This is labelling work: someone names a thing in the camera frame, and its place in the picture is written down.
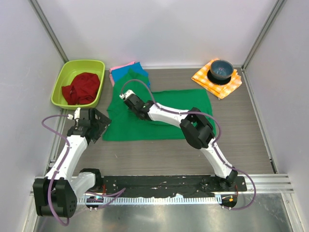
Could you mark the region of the dark blue ceramic bowl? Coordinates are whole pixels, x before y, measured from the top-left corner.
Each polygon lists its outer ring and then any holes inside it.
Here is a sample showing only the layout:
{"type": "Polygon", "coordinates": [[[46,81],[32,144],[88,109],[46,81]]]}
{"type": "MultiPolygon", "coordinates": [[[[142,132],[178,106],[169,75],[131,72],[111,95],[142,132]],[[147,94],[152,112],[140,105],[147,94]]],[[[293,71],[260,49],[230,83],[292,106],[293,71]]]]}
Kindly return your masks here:
{"type": "Polygon", "coordinates": [[[215,60],[212,62],[210,72],[212,76],[218,80],[229,78],[234,71],[231,63],[226,60],[215,60]]]}

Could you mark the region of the blue t shirt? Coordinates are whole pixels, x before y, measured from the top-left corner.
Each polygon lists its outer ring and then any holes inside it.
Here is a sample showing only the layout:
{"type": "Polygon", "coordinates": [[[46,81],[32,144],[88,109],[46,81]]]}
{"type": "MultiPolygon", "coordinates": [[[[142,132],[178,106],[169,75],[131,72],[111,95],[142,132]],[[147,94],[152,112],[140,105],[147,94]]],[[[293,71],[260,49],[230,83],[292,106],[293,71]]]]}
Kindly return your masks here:
{"type": "Polygon", "coordinates": [[[112,76],[115,84],[124,83],[125,81],[131,79],[139,79],[146,83],[148,88],[151,86],[148,73],[142,68],[139,62],[135,62],[133,65],[112,71],[112,76]]]}

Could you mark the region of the green t shirt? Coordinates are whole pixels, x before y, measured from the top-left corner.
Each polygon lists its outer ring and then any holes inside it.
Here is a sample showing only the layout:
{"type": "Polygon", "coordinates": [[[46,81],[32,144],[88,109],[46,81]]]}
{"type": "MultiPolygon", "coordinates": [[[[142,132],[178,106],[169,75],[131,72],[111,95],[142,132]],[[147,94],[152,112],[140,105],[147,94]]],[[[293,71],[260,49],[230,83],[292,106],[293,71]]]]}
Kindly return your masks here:
{"type": "MultiPolygon", "coordinates": [[[[114,142],[184,139],[181,129],[163,122],[141,120],[128,109],[119,95],[123,85],[131,79],[149,83],[147,76],[132,69],[129,69],[120,80],[115,82],[112,101],[107,109],[112,122],[102,139],[114,142]]],[[[166,107],[181,110],[190,110],[196,107],[200,111],[212,115],[211,102],[204,89],[165,90],[153,92],[153,96],[157,103],[166,107]]]]}

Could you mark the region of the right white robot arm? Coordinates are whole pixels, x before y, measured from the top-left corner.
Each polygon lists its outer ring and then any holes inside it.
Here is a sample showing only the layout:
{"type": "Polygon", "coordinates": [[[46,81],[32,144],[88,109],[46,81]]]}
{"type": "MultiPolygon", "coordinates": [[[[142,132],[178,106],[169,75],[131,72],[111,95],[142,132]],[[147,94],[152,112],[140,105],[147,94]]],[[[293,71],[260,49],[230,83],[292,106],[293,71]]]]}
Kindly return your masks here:
{"type": "Polygon", "coordinates": [[[220,189],[231,190],[236,184],[238,172],[233,169],[219,149],[214,127],[206,115],[197,108],[179,110],[155,101],[144,102],[132,90],[120,94],[127,107],[140,119],[158,121],[180,128],[187,143],[200,150],[211,164],[220,189]]]}

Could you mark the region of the orange checkered cloth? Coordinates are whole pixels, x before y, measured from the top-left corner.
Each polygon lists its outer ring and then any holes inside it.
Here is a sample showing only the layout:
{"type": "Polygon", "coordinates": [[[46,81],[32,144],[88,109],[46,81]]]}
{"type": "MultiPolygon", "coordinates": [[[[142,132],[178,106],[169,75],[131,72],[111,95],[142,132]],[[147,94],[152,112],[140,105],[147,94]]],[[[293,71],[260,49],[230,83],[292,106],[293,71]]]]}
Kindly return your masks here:
{"type": "Polygon", "coordinates": [[[210,81],[207,77],[208,71],[211,70],[211,64],[219,60],[218,58],[212,59],[206,65],[204,65],[200,70],[198,70],[191,79],[199,84],[201,87],[212,93],[218,99],[224,99],[233,91],[235,91],[242,84],[241,76],[238,74],[237,70],[234,69],[231,75],[231,80],[225,85],[218,85],[210,81]]]}

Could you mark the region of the pink t shirt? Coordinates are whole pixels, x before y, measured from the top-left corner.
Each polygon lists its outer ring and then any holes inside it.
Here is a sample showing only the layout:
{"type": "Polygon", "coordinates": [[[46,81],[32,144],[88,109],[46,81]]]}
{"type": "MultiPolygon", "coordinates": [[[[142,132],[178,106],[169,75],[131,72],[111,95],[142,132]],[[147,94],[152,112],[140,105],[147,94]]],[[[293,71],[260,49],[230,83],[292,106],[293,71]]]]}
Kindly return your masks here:
{"type": "Polygon", "coordinates": [[[114,87],[114,84],[115,84],[115,81],[114,81],[113,76],[112,76],[112,71],[117,70],[117,69],[120,69],[120,68],[123,68],[123,67],[126,67],[126,66],[129,66],[129,65],[133,65],[133,64],[135,64],[134,61],[132,61],[132,62],[130,62],[130,63],[128,63],[128,64],[125,64],[125,65],[114,66],[114,67],[112,67],[112,68],[109,69],[109,72],[110,72],[110,74],[109,74],[109,79],[110,79],[110,82],[111,82],[112,87],[114,87]]]}

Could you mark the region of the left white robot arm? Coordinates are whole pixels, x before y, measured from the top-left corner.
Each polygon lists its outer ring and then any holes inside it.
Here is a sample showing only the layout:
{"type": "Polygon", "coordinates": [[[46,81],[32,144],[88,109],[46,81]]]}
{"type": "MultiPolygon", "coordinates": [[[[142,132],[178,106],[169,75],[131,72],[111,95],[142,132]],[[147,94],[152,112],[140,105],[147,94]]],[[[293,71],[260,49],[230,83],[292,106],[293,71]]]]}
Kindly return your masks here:
{"type": "Polygon", "coordinates": [[[33,194],[37,215],[41,217],[71,218],[77,201],[88,190],[97,193],[103,180],[99,169],[84,168],[73,178],[75,167],[90,143],[95,143],[111,124],[111,120],[96,108],[77,108],[74,121],[66,136],[65,145],[53,167],[42,178],[33,183],[33,194]]]}

